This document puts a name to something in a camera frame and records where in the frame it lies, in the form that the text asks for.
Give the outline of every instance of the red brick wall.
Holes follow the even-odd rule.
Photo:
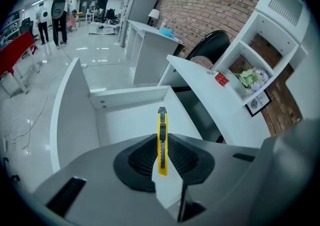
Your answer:
[[[194,46],[207,34],[225,30],[232,41],[244,26],[258,0],[159,0],[160,11],[157,27],[166,19],[166,27],[184,41],[179,53],[185,58]],[[195,62],[210,68],[206,58],[195,58]]]

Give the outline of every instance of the person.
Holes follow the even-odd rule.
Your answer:
[[[47,26],[47,20],[48,20],[48,9],[44,7],[44,3],[41,2],[39,4],[39,9],[37,10],[37,12],[35,13],[35,19],[38,21],[38,28],[39,28],[39,32],[40,32],[40,37],[41,37],[41,41],[42,44],[45,44],[45,39],[48,42],[49,38],[48,38],[48,26]]]
[[[67,16],[68,16],[69,10],[70,10],[70,0],[65,0],[64,11],[63,11],[62,16],[58,19],[52,19],[53,20],[53,28],[54,28],[53,40],[55,43],[55,47],[57,49],[60,48],[59,35],[58,35],[59,23],[60,23],[61,33],[62,33],[63,45],[65,47],[67,46]]]

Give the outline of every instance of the white cable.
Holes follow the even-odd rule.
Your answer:
[[[56,75],[56,76],[51,80],[51,82],[47,85],[47,87],[46,87],[45,99],[44,99],[44,103],[43,103],[42,109],[41,109],[39,115],[35,118],[34,123],[33,123],[32,126],[29,125],[29,123],[28,123],[28,121],[27,121],[26,119],[21,119],[21,118],[16,118],[16,119],[14,119],[14,120],[11,122],[10,129],[9,129],[9,131],[7,131],[5,134],[8,135],[11,144],[14,145],[14,147],[13,147],[12,149],[16,150],[16,146],[17,146],[16,139],[19,138],[19,137],[25,136],[26,134],[28,134],[28,143],[27,143],[27,145],[24,146],[22,149],[25,149],[26,147],[29,146],[29,143],[30,143],[30,131],[31,131],[31,129],[35,126],[35,124],[37,123],[39,117],[40,117],[40,116],[42,115],[42,113],[44,112],[44,109],[45,109],[45,106],[46,106],[46,103],[47,103],[47,100],[48,100],[48,90],[49,90],[49,87],[50,87],[50,85],[52,84],[52,82],[53,82],[57,77],[63,76],[63,75],[64,75],[64,74]],[[18,121],[18,120],[24,120],[25,123],[28,125],[28,130],[27,130],[27,132],[25,132],[25,133],[23,133],[23,134],[19,134],[19,135],[17,135],[16,137],[14,137],[13,139],[11,139],[10,133],[11,133],[12,126],[13,126],[14,122],[15,122],[15,121]]]

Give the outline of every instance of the white floor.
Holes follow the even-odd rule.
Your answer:
[[[50,32],[50,41],[46,45],[40,45],[41,41],[37,41],[38,50],[35,58],[40,62],[38,74],[29,57],[17,64],[23,74],[22,79],[28,88],[28,94],[19,92],[9,98],[0,88],[0,154],[9,159],[9,170],[19,175],[23,185],[30,192],[53,173],[49,126],[55,96],[63,78],[61,74],[66,72],[71,61],[68,57],[78,57],[82,64],[87,64],[83,71],[91,91],[135,87],[132,84],[129,62],[125,58],[124,48],[117,41],[117,35],[88,35],[86,28],[81,27],[79,31],[68,32],[68,45],[58,50],[52,37]],[[16,139],[15,150],[14,145],[9,144],[5,152],[2,138],[6,137],[11,125],[11,138],[28,131],[26,120],[30,126],[34,124],[43,108],[49,84],[43,113],[30,131],[29,145],[23,149],[28,144],[26,134]]]

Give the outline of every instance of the picture frame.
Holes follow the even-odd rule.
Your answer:
[[[272,102],[270,96],[265,92],[262,91],[258,94],[253,100],[248,102],[245,107],[249,111],[251,117],[254,117],[260,111],[262,111],[267,105]]]

